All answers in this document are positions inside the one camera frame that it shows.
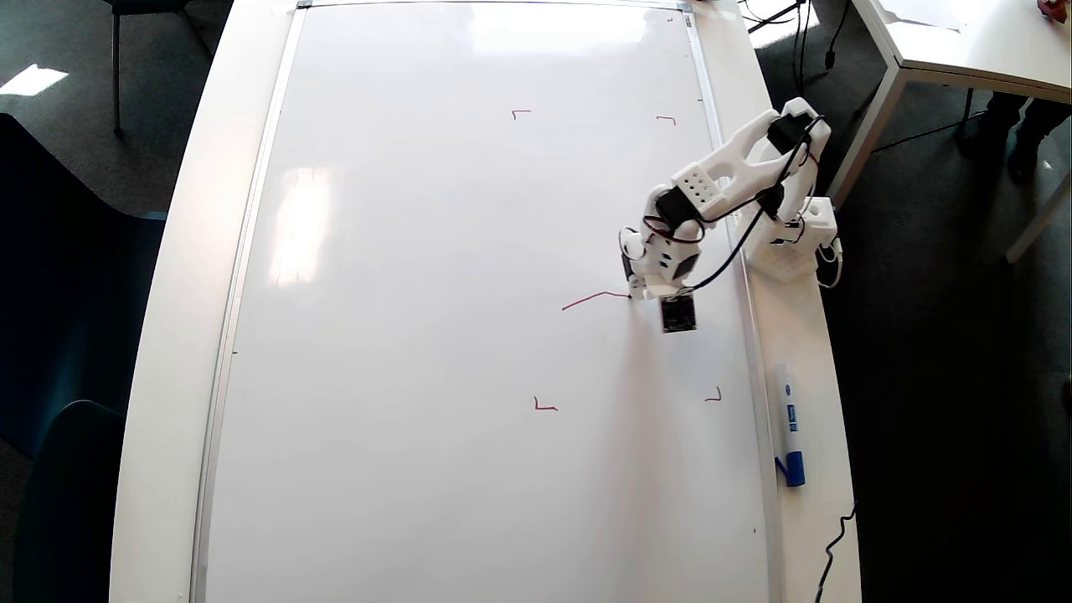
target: white table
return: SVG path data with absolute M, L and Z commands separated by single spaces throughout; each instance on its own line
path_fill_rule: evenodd
M 733 0 L 697 4 L 724 132 L 770 106 Z M 188 143 L 149 295 L 131 392 L 113 539 L 114 602 L 190 600 L 193 541 L 209 400 L 235 276 L 250 180 L 291 14 L 236 0 Z M 764 364 L 788 363 L 807 425 L 807 485 L 779 489 L 783 588 L 810 601 L 853 494 L 840 399 L 814 279 L 749 279 Z M 860 600 L 855 526 L 848 525 L 825 601 Z
M 909 82 L 1072 102 L 1072 21 L 1046 21 L 1034 0 L 949 0 L 961 31 L 902 21 L 880 0 L 852 0 L 885 75 L 827 193 L 845 203 Z

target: black cable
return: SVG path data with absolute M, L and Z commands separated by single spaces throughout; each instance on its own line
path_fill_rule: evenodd
M 751 6 L 748 5 L 748 0 L 739 0 L 738 1 L 738 4 L 742 4 L 742 3 L 744 4 L 744 8 L 748 10 L 748 14 L 753 16 L 753 18 L 748 18 L 748 17 L 746 17 L 744 15 L 741 15 L 741 18 L 743 18 L 745 20 L 749 20 L 751 23 L 761 23 L 763 25 L 781 25 L 781 24 L 786 24 L 786 23 L 789 23 L 789 21 L 793 20 L 792 18 L 788 18 L 788 19 L 786 19 L 784 21 L 772 21 L 772 20 L 769 20 L 771 17 L 766 17 L 764 19 L 764 18 L 761 18 L 759 15 L 757 15 L 756 11 L 751 10 Z
M 857 516 L 857 503 L 853 502 L 852 503 L 852 513 L 849 513 L 848 515 L 843 515 L 842 516 L 842 519 L 840 519 L 842 533 L 837 534 L 837 538 L 834 539 L 834 540 L 832 540 L 830 542 L 830 544 L 827 545 L 827 549 L 825 549 L 827 550 L 827 568 L 822 571 L 822 577 L 819 578 L 819 590 L 817 590 L 816 593 L 815 593 L 815 603 L 819 603 L 819 600 L 822 599 L 822 585 L 827 584 L 827 575 L 830 574 L 830 567 L 834 564 L 834 554 L 830 549 L 833 548 L 835 544 L 842 542 L 842 539 L 845 538 L 845 523 L 851 520 L 855 516 Z
M 849 6 L 852 5 L 852 0 L 845 0 L 845 10 L 842 11 L 842 20 L 837 24 L 837 29 L 834 30 L 834 36 L 830 39 L 830 47 L 827 48 L 827 71 L 834 68 L 834 42 L 837 42 L 837 36 L 842 33 L 842 28 L 845 27 L 845 18 L 849 16 Z
M 698 239 L 687 239 L 687 238 L 678 238 L 678 237 L 673 236 L 673 233 L 670 232 L 670 231 L 660 231 L 660 230 L 656 229 L 655 226 L 652 225 L 652 220 L 657 220 L 659 222 L 662 222 L 664 224 L 667 224 L 667 221 L 664 220 L 662 218 L 658 217 L 658 216 L 644 216 L 643 218 L 640 219 L 640 221 L 643 222 L 643 224 L 645 226 L 647 226 L 647 229 L 650 231 L 652 231 L 653 233 L 659 235 L 660 237 L 662 237 L 662 238 L 665 238 L 667 240 L 672 240 L 674 242 L 680 242 L 682 245 L 691 245 L 694 242 L 700 242 L 701 240 L 703 240 L 703 237 L 706 236 L 706 231 L 703 230 L 703 224 L 698 224 L 700 226 L 700 238 L 698 238 Z M 693 221 L 700 222 L 700 221 L 702 221 L 702 219 L 697 219 L 697 220 L 693 220 Z
M 800 41 L 801 36 L 801 5 L 796 3 L 796 33 L 793 34 L 793 54 L 790 59 L 789 69 L 793 72 L 793 86 L 796 87 L 796 95 L 804 95 L 804 83 L 796 78 L 796 43 Z
M 967 123 L 968 121 L 971 121 L 972 119 L 978 119 L 978 118 L 982 117 L 984 114 L 986 114 L 985 109 L 976 113 L 974 115 L 972 115 L 968 119 L 965 119 L 964 121 L 954 121 L 953 123 L 947 123 L 946 126 L 942 126 L 941 128 L 935 128 L 934 130 L 927 130 L 926 132 L 920 132 L 919 134 L 913 134 L 911 136 L 908 136 L 907 138 L 902 138 L 899 141 L 894 141 L 894 142 L 890 143 L 889 145 L 884 145 L 884 146 L 881 146 L 881 147 L 873 150 L 872 152 L 875 153 L 875 152 L 878 152 L 878 151 L 883 151 L 883 150 L 885 150 L 885 149 L 888 149 L 890 147 L 895 147 L 895 146 L 899 145 L 900 143 L 907 143 L 909 141 L 914 141 L 915 138 L 922 138 L 923 136 L 929 136 L 930 134 L 934 134 L 935 132 L 941 132 L 942 130 L 949 130 L 950 128 L 956 128 L 961 123 Z
M 748 227 L 744 231 L 744 234 L 741 235 L 741 240 L 738 241 L 736 247 L 733 248 L 733 251 L 730 251 L 729 256 L 727 256 L 726 261 L 723 262 L 723 265 L 719 266 L 717 270 L 715 270 L 715 274 L 711 275 L 710 277 L 701 280 L 700 282 L 698 282 L 698 283 L 696 283 L 696 284 L 694 284 L 691 286 L 686 286 L 686 288 L 682 289 L 675 295 L 682 295 L 683 293 L 691 293 L 691 292 L 696 291 L 697 289 L 700 289 L 702 286 L 706 286 L 711 281 L 713 281 L 716 278 L 718 278 L 718 276 L 721 275 L 726 270 L 727 267 L 729 267 L 730 262 L 732 262 L 733 259 L 736 258 L 736 254 L 741 251 L 741 248 L 744 247 L 745 239 L 748 238 L 748 235 L 751 234 L 751 230 L 756 227 L 756 224 L 759 223 L 759 219 L 762 218 L 762 217 L 763 217 L 763 210 L 760 209 L 759 211 L 756 212 L 756 217 L 751 219 L 751 223 L 748 224 Z
M 800 60 L 800 63 L 799 63 L 800 64 L 800 70 L 801 70 L 801 75 L 800 75 L 800 79 L 801 79 L 800 95 L 801 97 L 804 95 L 804 48 L 807 47 L 807 28 L 810 27 L 810 26 L 812 26 L 812 3 L 808 2 L 808 5 L 807 5 L 807 16 L 804 19 L 804 38 L 801 39 L 801 60 Z

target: red corner mark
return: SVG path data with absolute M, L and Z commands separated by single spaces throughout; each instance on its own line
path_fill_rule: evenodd
M 533 396 L 533 399 L 536 400 L 536 410 L 553 410 L 554 412 L 559 412 L 559 409 L 556 409 L 554 407 L 541 407 L 541 406 L 539 406 L 539 399 L 536 398 L 536 396 Z

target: robotic arm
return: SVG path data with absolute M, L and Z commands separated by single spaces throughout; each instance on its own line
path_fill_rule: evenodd
M 640 230 L 626 226 L 619 233 L 630 296 L 660 299 L 665 332 L 695 328 L 691 292 L 717 277 L 732 255 L 703 281 L 686 285 L 684 280 L 699 259 L 704 233 L 738 209 L 743 209 L 748 225 L 734 254 L 758 226 L 746 248 L 754 264 L 763 258 L 769 271 L 783 280 L 808 266 L 814 271 L 816 246 L 831 246 L 837 232 L 829 200 L 813 200 L 809 194 L 829 138 L 827 122 L 796 98 L 780 114 L 769 109 L 757 116 L 720 148 L 675 174 L 670 183 L 656 187 L 647 195 Z M 780 157 L 749 162 L 753 147 L 763 139 Z M 754 201 L 758 207 L 749 206 Z

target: marker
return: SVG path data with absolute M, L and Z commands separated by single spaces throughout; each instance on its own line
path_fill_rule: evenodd
M 795 384 L 786 365 L 774 369 L 774 379 L 778 387 L 778 402 L 781 409 L 783 433 L 786 446 L 786 462 L 775 457 L 774 462 L 786 475 L 786 485 L 796 487 L 804 485 L 804 453 L 800 446 L 800 422 L 796 421 Z

